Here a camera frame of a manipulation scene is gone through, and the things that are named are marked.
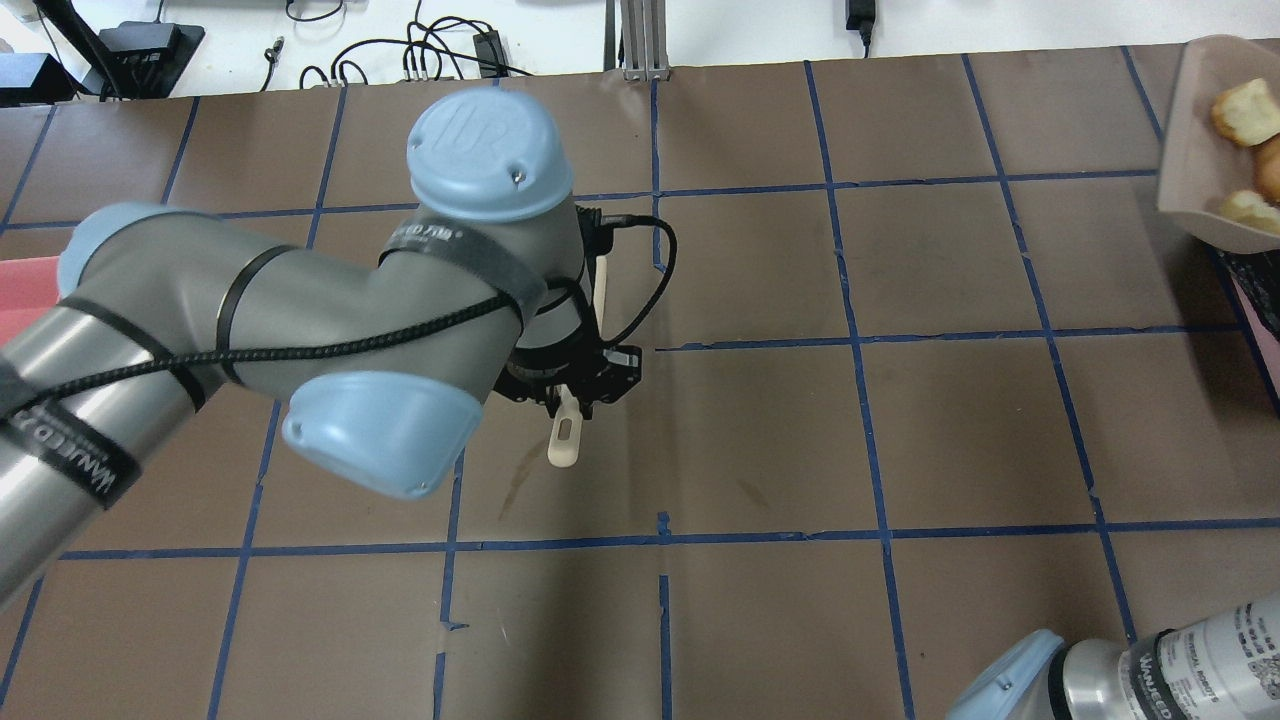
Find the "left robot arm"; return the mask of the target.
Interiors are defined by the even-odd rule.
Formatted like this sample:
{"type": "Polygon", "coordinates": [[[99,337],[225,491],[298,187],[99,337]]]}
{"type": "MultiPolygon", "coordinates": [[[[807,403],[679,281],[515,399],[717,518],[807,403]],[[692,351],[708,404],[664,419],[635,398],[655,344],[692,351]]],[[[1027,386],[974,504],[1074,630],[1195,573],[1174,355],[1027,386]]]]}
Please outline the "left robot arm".
{"type": "Polygon", "coordinates": [[[161,204],[74,228],[58,301],[3,346],[4,605],[224,386],[282,401],[300,456],[402,500],[442,483],[490,393],[556,414],[635,387],[639,348],[602,334],[596,260],[657,219],[576,204],[535,97],[448,94],[404,161],[419,204],[372,268],[161,204]]]}

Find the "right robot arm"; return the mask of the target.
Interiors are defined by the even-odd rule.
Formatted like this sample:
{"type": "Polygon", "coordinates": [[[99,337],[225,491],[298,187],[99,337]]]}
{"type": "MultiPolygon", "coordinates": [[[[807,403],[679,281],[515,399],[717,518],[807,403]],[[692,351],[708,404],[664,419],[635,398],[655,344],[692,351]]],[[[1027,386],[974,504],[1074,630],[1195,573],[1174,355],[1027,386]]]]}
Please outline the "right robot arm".
{"type": "Polygon", "coordinates": [[[1137,643],[1019,641],[948,719],[1276,719],[1279,597],[1242,603],[1137,643]]]}

